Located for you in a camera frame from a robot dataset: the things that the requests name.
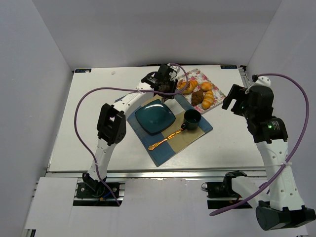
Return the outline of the large orange striped croissant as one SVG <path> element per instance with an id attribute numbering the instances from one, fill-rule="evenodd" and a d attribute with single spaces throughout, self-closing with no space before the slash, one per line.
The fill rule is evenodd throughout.
<path id="1" fill-rule="evenodd" d="M 179 82 L 177 85 L 177 89 L 181 90 L 186 86 L 187 82 L 186 81 L 182 81 Z M 189 81 L 189 85 L 186 87 L 186 89 L 182 92 L 182 94 L 190 94 L 193 92 L 193 90 L 197 87 L 198 82 L 196 80 L 190 80 Z"/>

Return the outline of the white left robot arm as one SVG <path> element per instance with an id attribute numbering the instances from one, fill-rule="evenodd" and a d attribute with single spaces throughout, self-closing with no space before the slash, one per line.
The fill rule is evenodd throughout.
<path id="1" fill-rule="evenodd" d="M 171 98 L 171 94 L 176 91 L 176 77 L 179 71 L 176 66 L 162 64 L 158 71 L 151 72 L 141 79 L 133 91 L 112 105 L 106 103 L 101 107 L 96 127 L 98 140 L 93 163 L 82 175 L 83 182 L 96 196 L 99 197 L 105 189 L 110 158 L 115 146 L 126 135 L 126 119 L 157 92 L 160 92 L 161 97 Z"/>

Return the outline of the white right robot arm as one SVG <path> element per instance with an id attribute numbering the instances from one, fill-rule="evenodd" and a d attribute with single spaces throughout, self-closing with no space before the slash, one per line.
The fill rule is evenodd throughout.
<path id="1" fill-rule="evenodd" d="M 246 119 L 268 179 L 284 167 L 269 184 L 269 195 L 260 193 L 248 201 L 255 209 L 258 224 L 265 231 L 297 228 L 316 219 L 315 211 L 307 208 L 300 197 L 292 169 L 286 161 L 288 135 L 284 122 L 272 114 L 273 99 L 273 91 L 267 86 L 255 85 L 247 89 L 234 84 L 222 106 L 227 109 L 232 100 L 236 101 L 231 111 Z"/>

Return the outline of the blue label sticker right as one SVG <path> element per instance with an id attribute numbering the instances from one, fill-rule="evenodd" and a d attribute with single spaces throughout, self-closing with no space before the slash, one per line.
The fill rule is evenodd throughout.
<path id="1" fill-rule="evenodd" d="M 221 65 L 220 68 L 222 70 L 234 70 L 238 69 L 237 65 Z"/>

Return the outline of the blue label sticker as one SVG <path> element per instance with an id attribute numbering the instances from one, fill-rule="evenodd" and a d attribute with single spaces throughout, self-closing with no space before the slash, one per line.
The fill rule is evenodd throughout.
<path id="1" fill-rule="evenodd" d="M 90 73 L 92 69 L 75 69 L 74 73 Z"/>
<path id="2" fill-rule="evenodd" d="M 237 65 L 221 65 L 220 68 L 222 70 L 234 70 L 238 69 Z"/>

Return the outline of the small orange striped croissant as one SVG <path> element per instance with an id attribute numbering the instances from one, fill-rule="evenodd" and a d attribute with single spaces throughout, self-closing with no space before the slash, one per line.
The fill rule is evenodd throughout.
<path id="1" fill-rule="evenodd" d="M 204 110 L 209 109 L 214 104 L 214 94 L 212 90 L 205 93 L 204 99 L 202 101 L 202 108 Z"/>

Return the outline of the round orange bun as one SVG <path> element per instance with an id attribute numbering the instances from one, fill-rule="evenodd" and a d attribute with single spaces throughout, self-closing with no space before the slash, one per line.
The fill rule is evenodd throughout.
<path id="1" fill-rule="evenodd" d="M 200 88 L 203 92 L 208 92 L 213 88 L 213 85 L 208 81 L 204 81 L 201 83 Z"/>

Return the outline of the teal square plate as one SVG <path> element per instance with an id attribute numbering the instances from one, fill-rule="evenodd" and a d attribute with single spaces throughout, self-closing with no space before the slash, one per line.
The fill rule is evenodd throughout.
<path id="1" fill-rule="evenodd" d="M 150 135 L 156 135 L 169 128 L 176 120 L 174 113 L 156 99 L 135 112 L 140 126 Z"/>

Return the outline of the chocolate croissant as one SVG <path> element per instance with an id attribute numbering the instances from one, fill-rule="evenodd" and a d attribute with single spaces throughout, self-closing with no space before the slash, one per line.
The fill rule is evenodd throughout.
<path id="1" fill-rule="evenodd" d="M 200 89 L 199 91 L 193 92 L 191 96 L 191 105 L 196 106 L 198 104 L 201 104 L 204 100 L 204 93 Z"/>

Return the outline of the blue beige patchwork placemat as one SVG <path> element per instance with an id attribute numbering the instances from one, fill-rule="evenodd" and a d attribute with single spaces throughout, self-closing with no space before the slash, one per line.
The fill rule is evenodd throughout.
<path id="1" fill-rule="evenodd" d="M 205 118 L 201 118 L 197 129 L 184 130 L 174 138 L 162 143 L 154 150 L 149 151 L 148 147 L 150 145 L 163 140 L 171 133 L 179 130 L 183 123 L 185 111 L 194 109 L 188 107 L 183 108 L 175 98 L 167 100 L 164 104 L 174 113 L 176 120 L 169 128 L 161 133 L 150 135 L 138 123 L 135 112 L 142 106 L 156 99 L 161 99 L 161 97 L 150 97 L 127 118 L 131 130 L 128 131 L 123 141 L 118 144 L 113 151 L 110 162 L 110 168 L 112 170 L 136 170 L 150 169 L 154 166 L 159 167 L 213 129 Z"/>

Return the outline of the dark green mug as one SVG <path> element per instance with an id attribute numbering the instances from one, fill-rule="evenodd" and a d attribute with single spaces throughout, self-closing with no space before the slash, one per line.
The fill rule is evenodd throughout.
<path id="1" fill-rule="evenodd" d="M 201 120 L 201 114 L 195 109 L 186 110 L 184 113 L 183 123 L 181 125 L 182 130 L 195 130 Z"/>

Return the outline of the gold spoon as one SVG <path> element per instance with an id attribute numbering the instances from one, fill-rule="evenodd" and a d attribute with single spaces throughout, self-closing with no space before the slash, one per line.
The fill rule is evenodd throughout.
<path id="1" fill-rule="evenodd" d="M 168 140 L 174 138 L 177 134 L 180 134 L 182 131 L 184 131 L 184 130 L 183 130 L 183 129 L 179 129 L 179 130 L 173 132 L 172 134 L 170 134 L 170 135 L 168 135 L 167 137 L 165 137 L 163 140 L 161 140 L 161 141 L 159 141 L 159 142 L 156 142 L 156 143 L 150 145 L 150 146 L 148 147 L 148 150 L 149 150 L 149 151 L 154 150 L 154 149 L 155 149 L 156 147 L 158 147 L 160 144 L 162 144 L 162 143 L 164 143 L 164 142 L 166 142 L 166 141 L 168 141 Z"/>

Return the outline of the blue label sticker left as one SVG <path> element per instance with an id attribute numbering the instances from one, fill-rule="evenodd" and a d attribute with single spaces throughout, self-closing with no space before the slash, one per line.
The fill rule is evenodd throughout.
<path id="1" fill-rule="evenodd" d="M 75 69 L 74 73 L 90 73 L 92 69 Z"/>

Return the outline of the aluminium table frame rail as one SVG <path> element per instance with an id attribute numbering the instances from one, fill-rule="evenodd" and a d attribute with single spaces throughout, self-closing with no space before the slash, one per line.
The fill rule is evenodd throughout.
<path id="1" fill-rule="evenodd" d="M 236 169 L 196 169 L 196 170 L 142 170 L 142 171 L 109 171 L 107 180 L 118 181 L 127 179 L 167 179 L 182 178 L 192 180 L 219 179 L 221 180 L 226 173 Z M 263 168 L 251 168 L 244 170 L 244 173 L 251 178 L 265 178 L 266 172 Z M 46 178 L 82 178 L 82 172 L 47 172 Z"/>

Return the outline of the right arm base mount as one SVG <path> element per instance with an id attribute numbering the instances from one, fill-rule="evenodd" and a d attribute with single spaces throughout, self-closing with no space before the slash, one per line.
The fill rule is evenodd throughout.
<path id="1" fill-rule="evenodd" d="M 220 209 L 241 202 L 241 196 L 233 191 L 232 179 L 238 177 L 247 177 L 243 171 L 232 171 L 225 174 L 221 182 L 204 182 L 201 189 L 207 192 L 207 207 L 211 209 Z"/>

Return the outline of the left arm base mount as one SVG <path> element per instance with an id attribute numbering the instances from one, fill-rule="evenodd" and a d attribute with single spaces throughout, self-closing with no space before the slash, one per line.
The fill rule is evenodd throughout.
<path id="1" fill-rule="evenodd" d="M 83 173 L 82 181 L 76 186 L 73 206 L 119 207 L 123 199 L 123 183 L 106 184 L 108 186 Z"/>

